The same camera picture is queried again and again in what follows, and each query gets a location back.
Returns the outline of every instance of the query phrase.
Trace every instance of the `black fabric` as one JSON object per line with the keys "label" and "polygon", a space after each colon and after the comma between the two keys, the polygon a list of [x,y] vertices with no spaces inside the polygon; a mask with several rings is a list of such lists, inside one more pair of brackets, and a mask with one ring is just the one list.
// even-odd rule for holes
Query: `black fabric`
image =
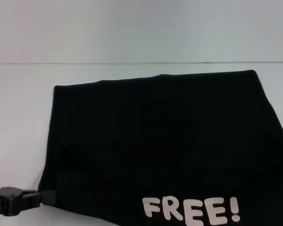
{"label": "black fabric", "polygon": [[[283,129],[255,71],[56,86],[39,190],[120,226],[216,225],[214,197],[226,226],[283,226]],[[167,219],[167,196],[183,219]],[[146,216],[143,198],[159,212]],[[203,203],[197,222],[189,199]]]}

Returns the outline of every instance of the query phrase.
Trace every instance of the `white background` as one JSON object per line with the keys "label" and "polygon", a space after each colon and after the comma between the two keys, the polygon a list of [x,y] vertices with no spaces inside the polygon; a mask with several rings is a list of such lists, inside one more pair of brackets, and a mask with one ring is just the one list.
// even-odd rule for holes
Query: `white background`
{"label": "white background", "polygon": [[[283,0],[0,0],[0,187],[37,188],[55,85],[249,69],[283,126]],[[0,225],[109,223],[42,206]]]}

